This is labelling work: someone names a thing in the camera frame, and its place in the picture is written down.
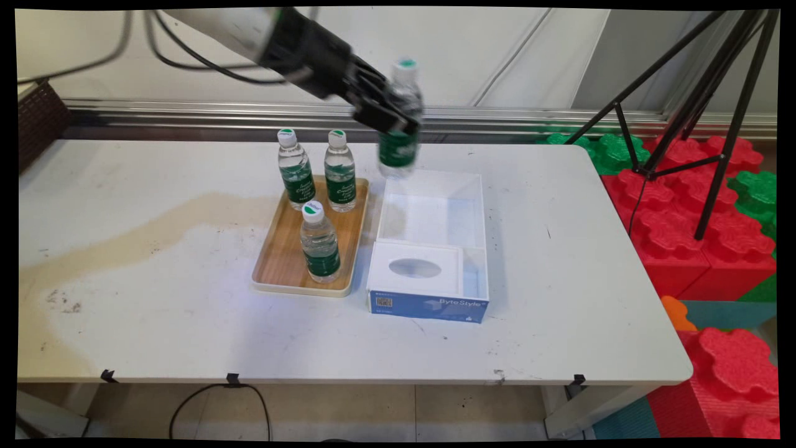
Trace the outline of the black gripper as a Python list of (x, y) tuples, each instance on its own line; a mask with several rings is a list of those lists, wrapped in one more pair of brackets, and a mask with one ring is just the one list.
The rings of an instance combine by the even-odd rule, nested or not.
[(353, 119), (379, 133), (414, 135), (420, 130), (416, 119), (389, 104), (387, 78), (357, 57), (350, 44), (298, 9), (274, 12), (259, 66), (316, 98), (349, 100)]

